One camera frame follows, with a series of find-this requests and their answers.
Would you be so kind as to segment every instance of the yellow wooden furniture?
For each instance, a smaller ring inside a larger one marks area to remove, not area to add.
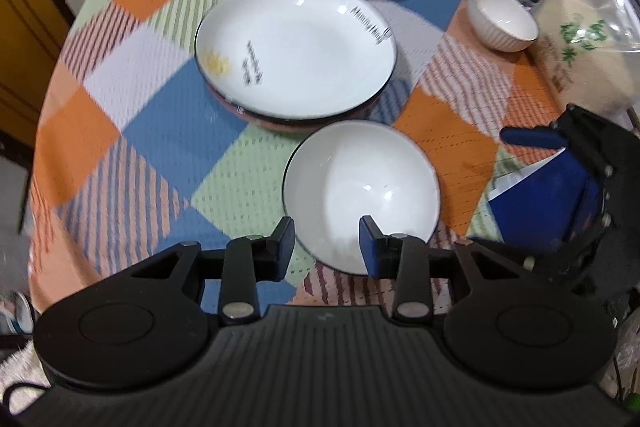
[[[0,0],[0,133],[31,148],[72,21],[64,0]]]

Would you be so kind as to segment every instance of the tablecloth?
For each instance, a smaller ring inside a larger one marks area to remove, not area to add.
[[[37,309],[179,241],[223,247],[268,234],[302,137],[239,119],[208,91],[193,57],[198,22],[219,0],[87,0],[52,76],[36,140],[30,262]],[[388,87],[367,118],[411,137],[438,173],[431,239],[499,239],[492,180],[545,157],[504,146],[504,125],[547,124],[558,110],[525,54],[474,37],[465,0],[369,0],[398,44]],[[433,283],[446,305],[446,287]],[[259,283],[267,303],[388,307],[392,284],[323,266],[296,245],[286,281]],[[216,282],[202,306],[214,311]]]

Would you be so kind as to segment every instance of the plastic bag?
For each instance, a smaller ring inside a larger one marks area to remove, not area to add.
[[[543,0],[530,53],[559,106],[613,117],[640,100],[640,20],[632,0]]]

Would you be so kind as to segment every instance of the ribbed bowl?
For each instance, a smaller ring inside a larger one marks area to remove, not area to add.
[[[467,12],[478,39],[500,52],[519,52],[538,38],[538,24],[517,0],[468,0]]]

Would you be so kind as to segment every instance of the white plate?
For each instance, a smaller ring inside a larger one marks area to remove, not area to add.
[[[379,123],[338,122],[312,134],[289,160],[282,184],[296,237],[318,261],[366,275],[358,222],[428,241],[440,215],[436,172],[404,134]]]
[[[200,23],[195,52],[227,102],[282,120],[358,107],[396,63],[391,30],[365,0],[223,0]]]

